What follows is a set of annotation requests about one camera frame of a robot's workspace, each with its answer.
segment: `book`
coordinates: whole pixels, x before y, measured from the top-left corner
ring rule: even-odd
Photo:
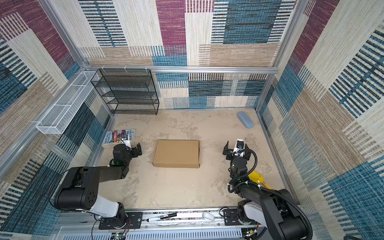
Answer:
[[[116,130],[116,131],[108,131],[105,134],[104,140],[101,144],[102,147],[109,147],[109,146],[115,146],[117,144],[122,144],[121,138],[123,136],[127,136],[131,146],[133,145],[133,140],[135,136],[135,130],[129,129],[129,130]]]

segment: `yellow object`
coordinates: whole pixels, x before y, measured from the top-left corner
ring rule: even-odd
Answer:
[[[264,177],[260,173],[253,171],[253,172],[251,172],[251,174],[248,175],[248,177],[252,181],[254,181],[256,183],[261,183],[264,185],[264,187],[266,187],[268,189],[272,189],[267,183],[264,182]]]

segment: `white eraser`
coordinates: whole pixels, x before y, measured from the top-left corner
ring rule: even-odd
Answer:
[[[208,219],[208,220],[211,220],[211,221],[214,221],[215,220],[215,216],[213,216],[211,213],[209,212],[203,212],[203,218],[205,219]]]

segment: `marker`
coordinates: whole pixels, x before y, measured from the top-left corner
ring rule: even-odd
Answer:
[[[147,222],[154,222],[154,221],[158,221],[158,220],[161,220],[164,218],[170,218],[170,217],[176,217],[176,216],[177,216],[177,213],[166,214],[166,215],[158,216],[158,217],[150,217],[147,219]]]

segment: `black mesh shelf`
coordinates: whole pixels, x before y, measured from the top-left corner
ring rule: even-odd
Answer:
[[[113,114],[157,114],[159,98],[151,71],[99,69],[92,81]]]

